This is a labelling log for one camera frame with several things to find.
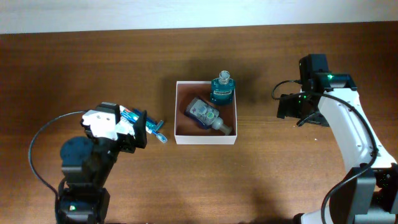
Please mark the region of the blue disposable razor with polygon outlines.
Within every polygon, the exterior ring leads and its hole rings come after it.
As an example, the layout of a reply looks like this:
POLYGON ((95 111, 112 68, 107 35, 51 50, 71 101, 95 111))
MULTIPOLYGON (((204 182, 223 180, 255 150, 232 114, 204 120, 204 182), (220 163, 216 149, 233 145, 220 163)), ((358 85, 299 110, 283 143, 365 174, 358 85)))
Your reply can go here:
MULTIPOLYGON (((141 116, 142 112, 137 110, 137 109, 133 109, 132 110, 132 117, 135 121, 137 121, 139 119, 139 117, 141 116)), ((152 119, 151 117, 147 117, 146 119, 146 131, 148 133, 152 133, 152 132, 157 132, 158 130, 161 129, 161 127, 163 126, 164 122, 162 120, 160 121, 156 121, 154 119, 152 119)))

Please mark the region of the toothpaste tube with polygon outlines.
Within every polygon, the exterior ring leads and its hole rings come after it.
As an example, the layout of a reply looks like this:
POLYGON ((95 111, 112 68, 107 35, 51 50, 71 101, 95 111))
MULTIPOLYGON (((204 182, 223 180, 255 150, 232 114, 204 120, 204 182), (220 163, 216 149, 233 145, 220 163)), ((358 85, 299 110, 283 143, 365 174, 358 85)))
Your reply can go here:
POLYGON ((120 114, 123 118, 127 119, 131 123, 135 123, 139 119, 139 115, 135 114, 131 110, 127 109, 126 107, 120 105, 120 114))

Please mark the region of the blue white toothbrush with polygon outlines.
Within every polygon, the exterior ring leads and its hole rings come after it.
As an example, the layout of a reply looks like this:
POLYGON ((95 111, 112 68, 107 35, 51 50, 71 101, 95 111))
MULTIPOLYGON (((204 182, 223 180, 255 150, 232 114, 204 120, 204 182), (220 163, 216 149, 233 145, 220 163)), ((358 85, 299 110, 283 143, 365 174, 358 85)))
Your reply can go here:
POLYGON ((168 139, 167 139, 162 133, 160 133, 159 130, 158 130, 157 132, 152 132, 152 133, 149 133, 149 134, 155 135, 156 138, 157 138, 160 142, 162 142, 162 143, 164 143, 164 144, 168 141, 168 139))

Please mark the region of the clear pump soap bottle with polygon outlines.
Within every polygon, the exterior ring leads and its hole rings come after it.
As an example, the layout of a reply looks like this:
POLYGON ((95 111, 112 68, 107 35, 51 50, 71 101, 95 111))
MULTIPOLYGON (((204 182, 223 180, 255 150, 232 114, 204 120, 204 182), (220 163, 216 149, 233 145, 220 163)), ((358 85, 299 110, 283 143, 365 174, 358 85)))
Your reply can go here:
POLYGON ((184 115, 196 121, 201 128, 219 130, 225 136, 230 135, 233 130, 232 127, 224 124, 219 110, 199 97, 194 97, 188 104, 184 115))

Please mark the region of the teal mouthwash bottle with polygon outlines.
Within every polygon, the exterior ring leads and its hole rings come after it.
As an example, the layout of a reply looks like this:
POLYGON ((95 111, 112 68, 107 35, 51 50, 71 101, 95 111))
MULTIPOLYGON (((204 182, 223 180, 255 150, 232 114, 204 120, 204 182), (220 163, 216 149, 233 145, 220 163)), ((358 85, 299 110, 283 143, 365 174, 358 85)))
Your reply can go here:
POLYGON ((236 82, 226 70, 220 72, 219 77, 211 81, 210 101, 215 105, 232 103, 236 82))

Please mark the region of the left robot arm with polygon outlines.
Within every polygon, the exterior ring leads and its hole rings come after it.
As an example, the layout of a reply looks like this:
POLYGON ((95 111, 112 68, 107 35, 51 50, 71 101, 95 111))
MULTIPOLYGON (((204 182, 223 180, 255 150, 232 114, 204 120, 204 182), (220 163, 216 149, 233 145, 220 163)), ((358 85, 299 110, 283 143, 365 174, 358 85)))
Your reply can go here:
POLYGON ((84 136, 66 141, 60 150, 63 180, 57 213, 62 223, 104 223, 110 194, 105 182, 121 152, 147 145, 147 112, 136 119, 130 110, 103 102, 83 113, 84 136))

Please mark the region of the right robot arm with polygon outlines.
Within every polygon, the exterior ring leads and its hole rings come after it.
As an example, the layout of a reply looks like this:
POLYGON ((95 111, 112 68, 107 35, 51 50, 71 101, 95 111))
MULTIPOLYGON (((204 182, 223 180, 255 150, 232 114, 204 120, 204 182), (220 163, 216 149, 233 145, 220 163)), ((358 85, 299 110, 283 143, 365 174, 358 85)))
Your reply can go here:
POLYGON ((333 73, 324 54, 309 54, 298 64, 300 92, 277 97, 277 117, 331 128, 346 175, 319 210, 298 213, 293 222, 397 223, 397 161, 370 125, 351 75, 333 73))

